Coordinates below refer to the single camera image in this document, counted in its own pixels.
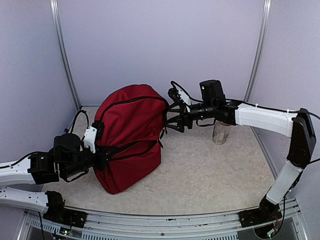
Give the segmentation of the red student backpack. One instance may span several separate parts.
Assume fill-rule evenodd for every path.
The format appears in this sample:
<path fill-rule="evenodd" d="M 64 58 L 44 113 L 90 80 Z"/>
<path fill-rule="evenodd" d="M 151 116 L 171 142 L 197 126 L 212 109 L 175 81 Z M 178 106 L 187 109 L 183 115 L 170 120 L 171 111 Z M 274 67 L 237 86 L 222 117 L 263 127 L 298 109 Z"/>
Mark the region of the red student backpack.
<path fill-rule="evenodd" d="M 94 121 L 104 123 L 100 147 L 125 147 L 122 160 L 108 162 L 94 173 L 112 195 L 119 194 L 152 173 L 162 161 L 161 137 L 169 104 L 150 85 L 133 84 L 111 93 L 98 108 Z"/>

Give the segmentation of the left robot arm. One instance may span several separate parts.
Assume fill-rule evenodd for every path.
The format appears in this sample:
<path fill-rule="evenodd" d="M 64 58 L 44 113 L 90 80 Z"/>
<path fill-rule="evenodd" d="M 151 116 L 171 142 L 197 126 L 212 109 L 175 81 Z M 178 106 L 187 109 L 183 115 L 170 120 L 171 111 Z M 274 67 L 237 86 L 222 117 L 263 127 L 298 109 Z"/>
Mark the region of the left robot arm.
<path fill-rule="evenodd" d="M 95 121 L 87 125 L 80 138 L 72 130 L 58 135 L 48 152 L 34 151 L 17 161 L 0 165 L 0 202 L 10 207 L 38 212 L 40 217 L 54 223 L 83 228 L 87 213 L 65 207 L 65 200 L 57 191 L 34 192 L 14 188 L 19 184 L 44 185 L 64 180 L 73 182 L 86 175 L 91 168 L 103 170 L 113 155 L 121 149 L 98 146 L 104 126 Z"/>

